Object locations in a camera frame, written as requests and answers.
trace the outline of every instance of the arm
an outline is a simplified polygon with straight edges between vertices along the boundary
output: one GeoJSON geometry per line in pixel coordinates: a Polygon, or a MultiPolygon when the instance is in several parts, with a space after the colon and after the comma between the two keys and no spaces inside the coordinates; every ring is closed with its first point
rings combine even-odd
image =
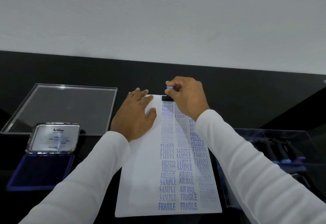
{"type": "Polygon", "coordinates": [[[326,223],[326,204],[210,110],[200,82],[178,76],[166,84],[179,89],[165,93],[196,121],[196,131],[218,159],[252,224],[326,223]]]}
{"type": "Polygon", "coordinates": [[[148,90],[130,92],[108,131],[92,152],[36,205],[21,224],[91,224],[101,207],[113,175],[130,156],[128,142],[142,137],[152,126],[156,110],[145,116],[153,96],[148,90]]]}

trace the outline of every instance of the white wall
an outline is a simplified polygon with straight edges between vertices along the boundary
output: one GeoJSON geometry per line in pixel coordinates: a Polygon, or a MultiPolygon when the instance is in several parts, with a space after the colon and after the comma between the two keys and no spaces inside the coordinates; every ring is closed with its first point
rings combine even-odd
{"type": "Polygon", "coordinates": [[[326,0],[0,0],[0,50],[326,74],[326,0]]]}

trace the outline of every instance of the silver lid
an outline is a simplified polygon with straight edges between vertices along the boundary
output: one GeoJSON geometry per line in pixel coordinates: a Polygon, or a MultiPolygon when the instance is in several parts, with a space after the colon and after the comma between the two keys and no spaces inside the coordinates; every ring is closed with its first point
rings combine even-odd
{"type": "Polygon", "coordinates": [[[28,140],[28,153],[72,153],[77,147],[80,125],[39,123],[28,140]]]}

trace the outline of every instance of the white paper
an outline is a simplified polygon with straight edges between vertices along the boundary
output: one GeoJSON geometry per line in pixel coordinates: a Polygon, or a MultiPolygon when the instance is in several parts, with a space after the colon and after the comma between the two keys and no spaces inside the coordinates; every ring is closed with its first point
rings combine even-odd
{"type": "Polygon", "coordinates": [[[195,133],[195,122],[175,102],[161,99],[154,95],[145,110],[157,110],[153,127],[130,143],[115,216],[221,213],[208,148],[195,133]]]}

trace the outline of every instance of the white sleeve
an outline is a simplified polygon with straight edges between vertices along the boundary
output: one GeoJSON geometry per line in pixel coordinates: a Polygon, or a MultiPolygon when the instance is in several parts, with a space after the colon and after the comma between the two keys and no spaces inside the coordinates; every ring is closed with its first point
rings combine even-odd
{"type": "Polygon", "coordinates": [[[239,136],[215,111],[203,112],[195,129],[218,159],[252,224],[326,223],[326,204],[239,136]]]}
{"type": "Polygon", "coordinates": [[[113,175],[130,157],[129,143],[108,131],[89,155],[20,224],[91,224],[113,175]]]}

